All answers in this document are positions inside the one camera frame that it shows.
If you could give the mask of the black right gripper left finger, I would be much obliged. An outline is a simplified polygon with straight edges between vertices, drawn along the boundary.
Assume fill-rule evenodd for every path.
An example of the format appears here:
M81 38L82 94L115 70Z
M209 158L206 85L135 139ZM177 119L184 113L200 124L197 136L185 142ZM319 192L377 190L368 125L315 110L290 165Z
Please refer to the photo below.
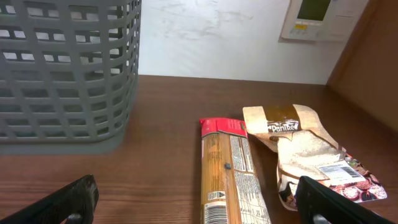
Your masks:
M1 220L1 224L92 224L99 199L93 175L64 186L28 207Z

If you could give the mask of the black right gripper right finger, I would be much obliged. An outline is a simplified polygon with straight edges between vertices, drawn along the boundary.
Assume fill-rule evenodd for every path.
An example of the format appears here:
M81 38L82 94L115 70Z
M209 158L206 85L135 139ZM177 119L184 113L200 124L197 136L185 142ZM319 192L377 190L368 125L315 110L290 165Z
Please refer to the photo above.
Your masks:
M295 197L301 223L392 224L308 176L299 179Z

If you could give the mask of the beige brown snack bag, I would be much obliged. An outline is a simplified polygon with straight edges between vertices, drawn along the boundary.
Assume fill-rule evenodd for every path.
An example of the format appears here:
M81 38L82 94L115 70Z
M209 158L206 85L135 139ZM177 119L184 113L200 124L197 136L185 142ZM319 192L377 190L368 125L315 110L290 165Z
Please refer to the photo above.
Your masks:
M356 202L387 198L380 181L323 127L304 105L243 108L249 134L277 153L277 188L283 206L297 210L299 179L307 176Z

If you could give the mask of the red spaghetti packet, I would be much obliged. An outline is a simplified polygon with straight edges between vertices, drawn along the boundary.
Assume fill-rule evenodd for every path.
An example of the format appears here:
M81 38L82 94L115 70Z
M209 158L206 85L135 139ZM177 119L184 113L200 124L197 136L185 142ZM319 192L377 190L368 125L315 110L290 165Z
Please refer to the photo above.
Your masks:
M271 224L244 121L203 118L201 223Z

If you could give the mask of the grey plastic basket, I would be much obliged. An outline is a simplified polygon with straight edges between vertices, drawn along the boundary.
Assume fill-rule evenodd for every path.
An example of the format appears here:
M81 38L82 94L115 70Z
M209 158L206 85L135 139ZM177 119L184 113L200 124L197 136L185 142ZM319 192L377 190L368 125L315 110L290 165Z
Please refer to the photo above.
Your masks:
M1 153L100 154L137 90L141 0L1 0Z

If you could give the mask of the white wall control panel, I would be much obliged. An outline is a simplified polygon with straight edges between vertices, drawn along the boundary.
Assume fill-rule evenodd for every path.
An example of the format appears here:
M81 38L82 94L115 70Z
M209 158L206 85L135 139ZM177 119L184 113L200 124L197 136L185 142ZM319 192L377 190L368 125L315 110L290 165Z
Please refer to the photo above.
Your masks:
M280 37L285 40L344 42L368 0L291 0Z

